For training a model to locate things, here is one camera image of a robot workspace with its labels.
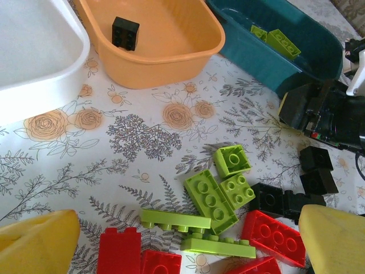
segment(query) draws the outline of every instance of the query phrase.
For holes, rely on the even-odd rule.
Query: green lego brick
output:
[[[301,51],[279,29],[267,34],[266,43],[282,55],[294,60]]]
[[[219,187],[234,209],[239,209],[255,198],[255,192],[250,188],[242,174],[236,174],[225,180]]]
[[[140,217],[144,228],[152,228],[157,224],[162,230],[174,228],[180,232],[187,232],[190,229],[204,233],[205,229],[210,229],[211,222],[211,218],[207,217],[149,209],[142,209]]]
[[[253,33],[254,35],[257,36],[257,38],[263,40],[264,42],[266,42],[266,38],[267,38],[267,31],[260,29],[259,27],[252,25],[251,26],[251,33]]]
[[[219,235],[238,218],[209,170],[187,179],[184,186],[200,215],[212,218],[212,233]]]
[[[218,174],[223,179],[251,169],[245,151],[240,144],[219,148],[214,153],[213,159],[216,163]]]
[[[203,235],[200,233],[188,235],[188,238],[181,243],[181,250],[221,256],[256,258],[256,249],[255,247],[249,246],[248,240],[234,241],[233,238],[219,239],[215,235],[203,239]]]

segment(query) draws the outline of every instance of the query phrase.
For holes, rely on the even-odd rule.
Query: table surface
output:
[[[344,42],[359,38],[328,0],[290,0]],[[129,90],[105,74],[94,48],[77,100],[55,111],[0,127],[0,225],[72,208],[81,234],[70,273],[95,273],[106,227],[137,226],[143,249],[182,254],[181,273],[221,274],[247,259],[180,252],[182,234],[144,229],[140,208],[196,213],[183,181],[210,168],[221,146],[242,144],[253,166],[248,182],[303,192],[298,150],[329,150],[339,193],[327,206],[364,213],[365,183],[354,154],[315,142],[278,122],[279,99],[222,56],[183,83]],[[365,170],[365,163],[360,167]],[[224,233],[238,239],[240,221]],[[297,229],[292,221],[280,221]],[[280,263],[282,273],[305,273]]]

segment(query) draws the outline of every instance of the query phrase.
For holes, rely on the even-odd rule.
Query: teal bin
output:
[[[221,54],[280,97],[309,81],[340,77],[341,43],[287,0],[206,2],[226,34]],[[279,29],[301,53],[291,61],[251,33],[252,25],[268,33]]]

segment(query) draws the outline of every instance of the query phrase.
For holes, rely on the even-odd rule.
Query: orange plastic tub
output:
[[[74,0],[107,74],[129,88],[195,77],[225,42],[203,0]],[[114,46],[115,17],[140,24],[135,51]]]

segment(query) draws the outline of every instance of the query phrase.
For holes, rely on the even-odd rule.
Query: white tray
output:
[[[66,0],[0,0],[0,126],[74,100],[89,50]]]

